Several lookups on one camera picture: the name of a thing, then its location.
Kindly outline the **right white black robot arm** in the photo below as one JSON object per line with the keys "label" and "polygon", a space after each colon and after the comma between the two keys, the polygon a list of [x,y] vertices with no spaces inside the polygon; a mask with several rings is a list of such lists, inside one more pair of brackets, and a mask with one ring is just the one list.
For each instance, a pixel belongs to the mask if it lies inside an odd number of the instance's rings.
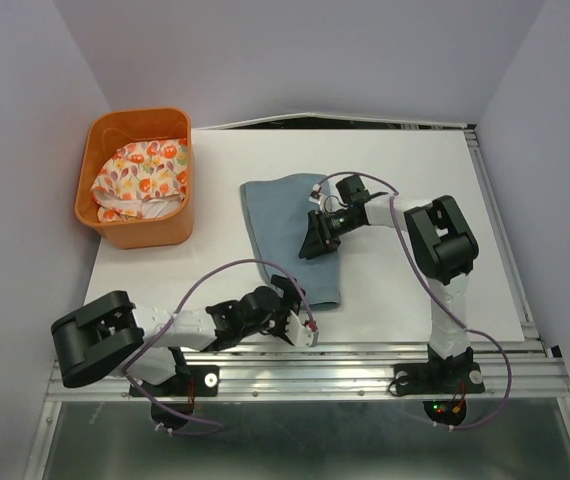
{"label": "right white black robot arm", "polygon": [[394,365],[391,394],[450,393],[471,385],[470,374],[478,367],[464,317],[479,245],[456,200],[449,195],[430,201],[407,199],[391,185],[372,193],[362,174],[337,172],[334,176],[338,180],[337,210],[326,205],[329,197],[323,180],[309,193],[318,207],[307,214],[300,258],[312,260],[336,252],[342,236],[361,227],[393,229],[430,298],[431,333],[426,362]]}

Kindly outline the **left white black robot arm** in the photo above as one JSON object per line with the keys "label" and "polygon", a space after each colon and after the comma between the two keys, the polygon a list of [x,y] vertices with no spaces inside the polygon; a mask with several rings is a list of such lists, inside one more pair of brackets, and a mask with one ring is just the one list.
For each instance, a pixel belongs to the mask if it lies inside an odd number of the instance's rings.
{"label": "left white black robot arm", "polygon": [[301,306],[294,284],[278,275],[238,300],[180,313],[135,305],[126,292],[112,291],[55,321],[51,334],[68,389],[130,375],[155,396],[214,397],[218,367],[188,365],[185,351],[220,352],[253,335],[310,347],[316,331],[300,318]]}

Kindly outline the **blue denim skirt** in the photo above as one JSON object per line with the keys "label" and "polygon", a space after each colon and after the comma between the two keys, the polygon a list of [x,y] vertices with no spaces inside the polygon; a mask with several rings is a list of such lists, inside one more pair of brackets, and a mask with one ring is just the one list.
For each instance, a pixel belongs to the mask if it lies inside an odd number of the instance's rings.
{"label": "blue denim skirt", "polygon": [[334,253],[312,260],[298,257],[307,233],[308,196],[323,176],[297,173],[240,186],[241,208],[253,254],[287,270],[315,310],[339,307],[340,259]]}

